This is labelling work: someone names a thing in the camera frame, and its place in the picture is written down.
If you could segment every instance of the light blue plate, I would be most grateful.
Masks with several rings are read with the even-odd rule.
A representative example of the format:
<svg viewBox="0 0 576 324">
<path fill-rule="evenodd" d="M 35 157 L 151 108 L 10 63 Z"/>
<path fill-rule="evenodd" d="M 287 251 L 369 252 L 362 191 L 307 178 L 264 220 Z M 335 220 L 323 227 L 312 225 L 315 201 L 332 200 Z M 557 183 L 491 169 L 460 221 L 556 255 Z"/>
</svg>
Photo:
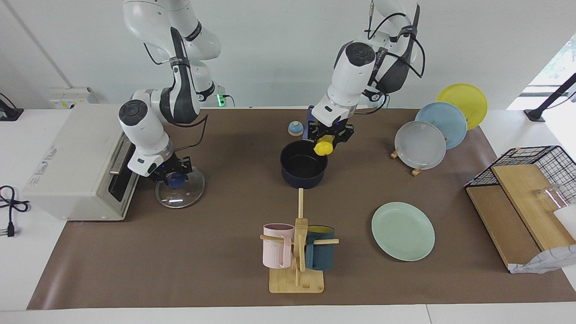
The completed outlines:
<svg viewBox="0 0 576 324">
<path fill-rule="evenodd" d="M 420 109 L 416 115 L 416 120 L 436 126 L 444 138 L 447 138 L 446 149 L 455 148 L 466 137 L 468 127 L 466 117 L 460 109 L 449 103 L 439 101 L 427 104 Z"/>
</svg>

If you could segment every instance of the black pot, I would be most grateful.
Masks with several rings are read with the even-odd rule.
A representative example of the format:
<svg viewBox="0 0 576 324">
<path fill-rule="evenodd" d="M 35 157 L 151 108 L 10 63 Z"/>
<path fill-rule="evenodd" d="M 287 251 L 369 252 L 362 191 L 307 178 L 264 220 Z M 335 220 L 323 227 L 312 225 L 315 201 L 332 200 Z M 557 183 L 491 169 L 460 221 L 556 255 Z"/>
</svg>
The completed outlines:
<svg viewBox="0 0 576 324">
<path fill-rule="evenodd" d="M 284 147 L 280 153 L 282 177 L 294 188 L 309 189 L 320 183 L 328 165 L 327 156 L 314 152 L 314 143 L 296 141 Z"/>
</svg>

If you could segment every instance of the green light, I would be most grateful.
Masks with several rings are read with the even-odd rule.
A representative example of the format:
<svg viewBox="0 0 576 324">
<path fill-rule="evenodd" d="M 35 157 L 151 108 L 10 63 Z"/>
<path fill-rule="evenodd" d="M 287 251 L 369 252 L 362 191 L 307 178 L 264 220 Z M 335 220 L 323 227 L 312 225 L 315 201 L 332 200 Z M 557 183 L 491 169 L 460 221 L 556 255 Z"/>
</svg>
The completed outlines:
<svg viewBox="0 0 576 324">
<path fill-rule="evenodd" d="M 218 95 L 218 104 L 220 107 L 224 107 L 226 105 L 226 100 L 222 95 Z"/>
</svg>

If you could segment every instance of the dark teal mug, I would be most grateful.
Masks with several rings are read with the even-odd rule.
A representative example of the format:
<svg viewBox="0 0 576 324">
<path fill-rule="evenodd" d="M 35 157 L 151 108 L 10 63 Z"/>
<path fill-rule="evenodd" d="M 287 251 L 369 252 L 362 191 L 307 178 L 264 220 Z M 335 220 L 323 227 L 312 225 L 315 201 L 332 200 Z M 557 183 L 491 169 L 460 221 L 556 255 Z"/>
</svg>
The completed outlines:
<svg viewBox="0 0 576 324">
<path fill-rule="evenodd" d="M 324 225 L 308 226 L 306 235 L 306 268 L 312 270 L 330 270 L 334 262 L 334 244 L 314 245 L 315 240 L 334 238 L 334 229 Z"/>
</svg>

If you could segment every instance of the wooden cutting board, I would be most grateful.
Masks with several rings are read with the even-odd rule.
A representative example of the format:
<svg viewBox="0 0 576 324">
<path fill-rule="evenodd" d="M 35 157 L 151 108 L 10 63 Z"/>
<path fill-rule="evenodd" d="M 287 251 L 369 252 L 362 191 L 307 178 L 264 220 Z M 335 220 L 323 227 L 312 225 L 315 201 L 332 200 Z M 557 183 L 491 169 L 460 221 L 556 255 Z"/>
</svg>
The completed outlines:
<svg viewBox="0 0 576 324">
<path fill-rule="evenodd" d="M 500 186 L 470 187 L 466 191 L 506 266 L 511 263 L 524 265 L 540 253 Z"/>
<path fill-rule="evenodd" d="M 541 250 L 576 244 L 554 216 L 553 205 L 537 195 L 550 186 L 538 166 L 503 165 L 492 171 Z"/>
</svg>

